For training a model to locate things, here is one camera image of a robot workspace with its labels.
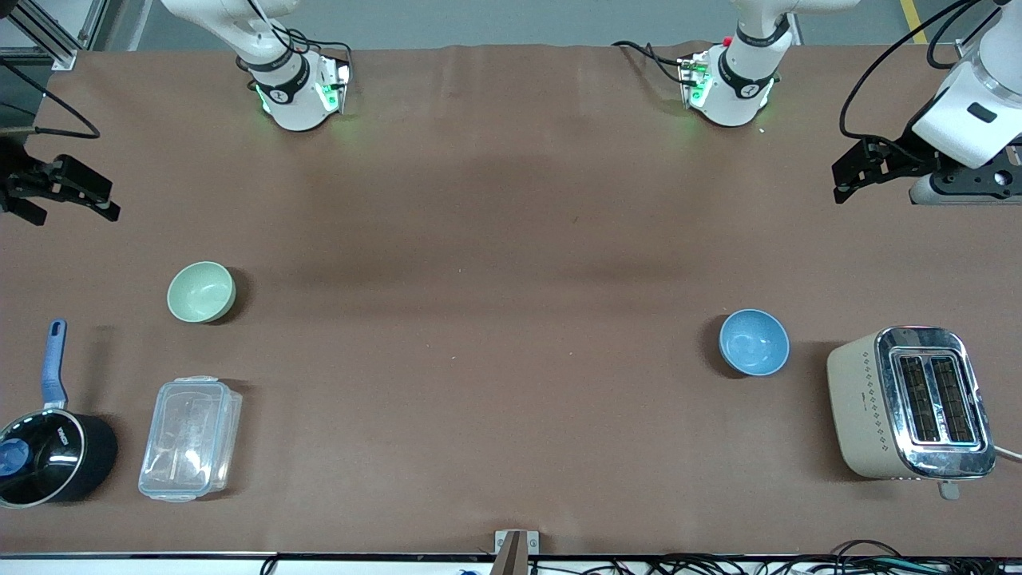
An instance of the green led light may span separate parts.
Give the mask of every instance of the green led light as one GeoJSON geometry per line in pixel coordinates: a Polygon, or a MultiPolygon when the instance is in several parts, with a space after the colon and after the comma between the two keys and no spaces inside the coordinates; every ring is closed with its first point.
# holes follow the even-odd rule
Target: green led light
{"type": "Polygon", "coordinates": [[[263,102],[263,111],[272,114],[273,112],[270,111],[270,104],[266,102],[266,96],[263,95],[263,90],[259,87],[259,85],[256,86],[256,93],[259,94],[259,99],[263,102]]]}
{"type": "Polygon", "coordinates": [[[316,88],[320,99],[323,100],[323,107],[326,108],[327,111],[335,111],[338,107],[337,90],[330,86],[321,86],[320,84],[316,84],[316,88]]]}

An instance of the plastic food container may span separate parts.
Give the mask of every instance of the plastic food container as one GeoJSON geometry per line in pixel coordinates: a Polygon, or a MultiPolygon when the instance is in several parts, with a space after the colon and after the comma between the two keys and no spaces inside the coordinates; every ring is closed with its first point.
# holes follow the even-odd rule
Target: plastic food container
{"type": "Polygon", "coordinates": [[[159,388],[138,490],[184,502],[227,486],[241,394],[216,378],[181,378],[159,388]]]}

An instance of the saucepan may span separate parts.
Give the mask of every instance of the saucepan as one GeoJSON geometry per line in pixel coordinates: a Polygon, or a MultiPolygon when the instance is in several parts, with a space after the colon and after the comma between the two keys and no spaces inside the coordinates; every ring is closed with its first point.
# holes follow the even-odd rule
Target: saucepan
{"type": "Polygon", "coordinates": [[[60,381],[67,323],[54,320],[43,357],[43,409],[0,432],[0,507],[25,509],[84,498],[106,479],[118,456],[110,426],[66,412],[60,381]]]}

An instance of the black cable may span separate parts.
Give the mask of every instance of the black cable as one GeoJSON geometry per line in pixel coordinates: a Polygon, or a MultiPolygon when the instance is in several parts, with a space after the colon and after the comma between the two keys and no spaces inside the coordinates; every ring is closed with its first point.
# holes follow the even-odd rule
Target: black cable
{"type": "Polygon", "coordinates": [[[834,548],[834,555],[839,558],[844,557],[845,554],[860,545],[873,545],[874,547],[889,553],[893,557],[901,557],[901,554],[897,553],[897,549],[887,543],[884,543],[883,541],[877,541],[876,539],[852,539],[850,541],[845,541],[834,548]]]}
{"type": "Polygon", "coordinates": [[[14,74],[14,76],[17,76],[36,90],[39,90],[39,92],[43,94],[43,96],[48,97],[51,100],[57,102],[60,105],[60,107],[66,109],[72,115],[77,117],[79,122],[84,124],[85,127],[89,129],[89,132],[91,132],[86,134],[84,132],[72,132],[68,130],[57,130],[55,128],[39,128],[39,127],[33,128],[37,134],[48,134],[51,136],[66,136],[68,138],[82,138],[87,140],[94,140],[99,137],[99,130],[96,129],[96,126],[92,122],[89,122],[89,119],[86,116],[79,113],[77,109],[68,105],[67,102],[60,99],[59,96],[50,92],[32,78],[29,78],[24,71],[21,71],[20,69],[15,67],[12,63],[7,61],[7,58],[0,56],[0,64],[2,64],[7,69],[11,70],[14,74]]]}
{"type": "Polygon", "coordinates": [[[587,569],[586,571],[583,571],[578,575],[597,575],[601,571],[606,571],[607,569],[613,569],[614,573],[617,572],[617,567],[615,567],[613,565],[605,565],[603,567],[594,567],[593,569],[587,569]]]}
{"type": "Polygon", "coordinates": [[[12,103],[0,102],[0,106],[13,109],[14,111],[20,111],[21,113],[26,113],[28,115],[32,115],[32,116],[36,115],[36,113],[34,111],[32,111],[31,109],[26,109],[26,108],[24,108],[24,107],[21,107],[19,105],[14,105],[12,103]]]}
{"type": "Polygon", "coordinates": [[[280,554],[274,554],[263,562],[263,567],[259,570],[259,575],[272,575],[274,571],[277,570],[277,564],[280,563],[280,554]]]}
{"type": "Polygon", "coordinates": [[[914,153],[910,153],[903,147],[901,147],[900,145],[898,145],[895,142],[891,141],[890,139],[887,139],[887,138],[885,138],[883,136],[878,136],[876,134],[860,134],[860,133],[856,133],[856,132],[849,131],[848,128],[847,128],[847,126],[846,126],[846,118],[847,118],[847,115],[848,115],[848,108],[851,106],[852,100],[855,99],[855,95],[858,94],[858,91],[863,88],[863,84],[866,83],[866,80],[873,74],[874,70],[877,69],[877,67],[880,66],[881,63],[884,62],[884,60],[886,60],[888,57],[890,57],[891,54],[894,53],[894,50],[897,50],[898,48],[900,48],[905,42],[908,42],[909,40],[911,40],[913,36],[915,36],[916,34],[919,34],[924,29],[926,29],[928,26],[930,26],[933,22],[937,21],[938,19],[946,16],[947,14],[949,14],[950,12],[953,12],[954,10],[957,10],[957,9],[961,8],[962,6],[964,6],[966,4],[969,4],[969,3],[972,3],[972,2],[978,2],[978,1],[979,0],[957,0],[956,2],[953,2],[947,7],[943,8],[942,10],[940,10],[939,12],[937,12],[936,14],[934,14],[933,16],[931,16],[930,18],[928,18],[923,23],[917,26],[915,29],[913,29],[912,31],[910,31],[909,34],[905,34],[904,36],[901,37],[900,40],[898,40],[897,42],[891,44],[889,48],[887,48],[886,50],[884,50],[884,52],[882,54],[880,54],[880,56],[876,60],[874,60],[873,63],[871,63],[869,67],[866,68],[866,71],[863,73],[863,76],[860,77],[860,79],[858,79],[857,82],[855,82],[855,86],[851,89],[850,92],[848,92],[848,97],[845,98],[844,103],[841,105],[841,112],[838,115],[838,129],[841,131],[841,135],[843,135],[843,136],[845,136],[847,138],[856,139],[856,140],[874,138],[874,139],[876,139],[876,140],[878,140],[880,142],[883,142],[883,143],[887,144],[888,146],[890,146],[890,147],[898,150],[899,152],[903,153],[904,155],[907,155],[912,160],[914,160],[916,162],[919,162],[919,163],[925,163],[925,161],[922,158],[917,157],[914,153]]]}
{"type": "Polygon", "coordinates": [[[997,15],[1000,13],[1001,13],[1001,6],[997,6],[992,11],[990,11],[989,14],[986,14],[986,17],[983,18],[983,21],[979,22],[979,26],[977,26],[976,28],[974,28],[972,30],[972,32],[969,33],[969,36],[965,37],[965,40],[962,41],[962,45],[964,46],[964,45],[968,44],[969,41],[972,40],[973,36],[979,34],[979,31],[983,30],[983,27],[985,27],[987,23],[989,23],[989,21],[991,19],[993,19],[993,16],[995,16],[995,15],[997,15]]]}
{"type": "Polygon", "coordinates": [[[632,49],[638,51],[640,54],[642,54],[642,55],[646,56],[647,58],[653,60],[653,62],[656,63],[656,66],[660,68],[660,71],[662,71],[664,76],[666,76],[667,78],[669,78],[676,84],[681,84],[682,86],[695,86],[696,85],[696,83],[693,82],[693,81],[691,81],[691,80],[682,80],[681,78],[678,78],[676,75],[671,74],[670,70],[668,70],[666,67],[664,67],[663,64],[678,66],[679,65],[678,60],[677,59],[672,60],[672,59],[665,58],[665,57],[657,55],[657,53],[653,51],[653,45],[650,44],[650,43],[647,43],[646,47],[643,48],[643,47],[639,46],[639,44],[636,44],[635,42],[630,42],[628,40],[621,40],[620,42],[614,42],[613,44],[611,44],[611,46],[616,46],[616,47],[621,47],[621,48],[632,48],[632,49]]]}
{"type": "Polygon", "coordinates": [[[719,568],[719,564],[724,563],[726,565],[730,565],[730,566],[734,567],[735,571],[737,571],[737,574],[732,574],[732,573],[728,572],[726,569],[719,568],[719,571],[721,571],[721,573],[723,575],[747,575],[747,573],[745,573],[745,569],[743,569],[741,565],[738,565],[733,560],[731,560],[731,559],[729,559],[729,558],[727,558],[725,556],[696,554],[696,555],[693,555],[691,557],[694,557],[694,558],[696,558],[698,560],[701,560],[701,561],[709,562],[712,565],[716,565],[718,568],[719,568]]]}
{"type": "Polygon", "coordinates": [[[324,40],[312,40],[308,36],[306,36],[305,33],[303,33],[300,30],[297,30],[295,28],[282,29],[275,26],[274,29],[283,32],[284,34],[287,34],[287,36],[291,40],[295,40],[299,44],[305,44],[307,48],[312,48],[313,46],[315,46],[316,48],[323,49],[324,46],[340,46],[344,48],[344,54],[345,54],[344,55],[345,59],[341,61],[343,61],[347,65],[352,65],[352,47],[347,45],[345,42],[327,42],[324,40]]]}
{"type": "Polygon", "coordinates": [[[613,565],[614,569],[616,569],[621,575],[636,575],[631,569],[628,568],[626,565],[616,559],[610,560],[610,564],[613,565]]]}
{"type": "Polygon", "coordinates": [[[657,56],[656,54],[654,54],[652,52],[646,51],[646,48],[643,48],[639,44],[636,44],[635,42],[631,42],[629,40],[621,40],[619,42],[614,42],[613,44],[611,44],[611,46],[616,47],[616,48],[620,48],[620,47],[632,48],[633,50],[639,52],[640,54],[646,56],[647,58],[656,58],[656,59],[660,60],[663,63],[678,65],[678,61],[677,60],[672,60],[672,59],[669,59],[669,58],[664,58],[664,57],[661,57],[661,56],[657,56]]]}
{"type": "Polygon", "coordinates": [[[770,571],[770,565],[764,563],[759,567],[757,567],[752,575],[759,575],[760,570],[762,570],[763,572],[770,571],[768,575],[788,575],[791,572],[791,570],[794,569],[795,566],[800,563],[821,563],[821,562],[832,563],[833,561],[834,561],[834,556],[832,555],[797,556],[783,563],[781,567],[778,567],[774,571],[770,571]]]}
{"type": "Polygon", "coordinates": [[[277,41],[280,42],[280,45],[283,46],[284,49],[286,49],[288,52],[290,52],[292,54],[300,54],[301,53],[298,50],[294,49],[293,42],[284,42],[284,39],[280,37],[280,33],[278,32],[277,27],[271,25],[270,20],[266,19],[263,16],[263,12],[262,12],[262,10],[260,10],[259,6],[256,5],[254,0],[246,0],[246,1],[248,2],[248,7],[251,8],[253,12],[256,12],[256,16],[259,17],[259,19],[261,19],[264,22],[266,22],[267,26],[270,26],[270,32],[273,33],[274,37],[277,38],[277,41]]]}
{"type": "Polygon", "coordinates": [[[569,573],[570,575],[580,575],[577,571],[571,571],[570,569],[561,569],[560,567],[541,567],[539,562],[536,561],[531,562],[530,567],[533,575],[537,571],[555,571],[557,573],[569,573]]]}
{"type": "Polygon", "coordinates": [[[649,563],[649,570],[646,571],[646,575],[653,575],[653,572],[659,573],[660,575],[671,575],[667,573],[667,570],[663,568],[663,565],[658,561],[652,561],[649,563]]]}
{"type": "Polygon", "coordinates": [[[940,38],[944,35],[945,32],[947,32],[947,29],[950,28],[953,23],[955,23],[955,20],[962,17],[962,14],[968,12],[976,4],[979,4],[979,2],[978,1],[972,2],[970,4],[966,4],[965,6],[959,8],[959,11],[948,16],[948,18],[944,20],[944,23],[940,25],[940,28],[937,29],[937,32],[933,35],[933,38],[930,38],[930,43],[929,45],[926,46],[926,63],[930,64],[931,67],[935,67],[937,69],[950,69],[951,67],[955,66],[956,62],[937,61],[937,58],[934,57],[933,52],[934,50],[936,50],[937,43],[940,42],[940,38]]]}

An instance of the green bowl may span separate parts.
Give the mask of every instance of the green bowl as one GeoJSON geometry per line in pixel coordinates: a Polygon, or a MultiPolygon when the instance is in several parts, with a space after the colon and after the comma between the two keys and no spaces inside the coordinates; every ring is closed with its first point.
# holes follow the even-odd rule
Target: green bowl
{"type": "Polygon", "coordinates": [[[234,278],[227,268],[198,261],[174,276],[167,290],[167,307],[181,322],[206,324],[223,318],[235,296],[234,278]]]}

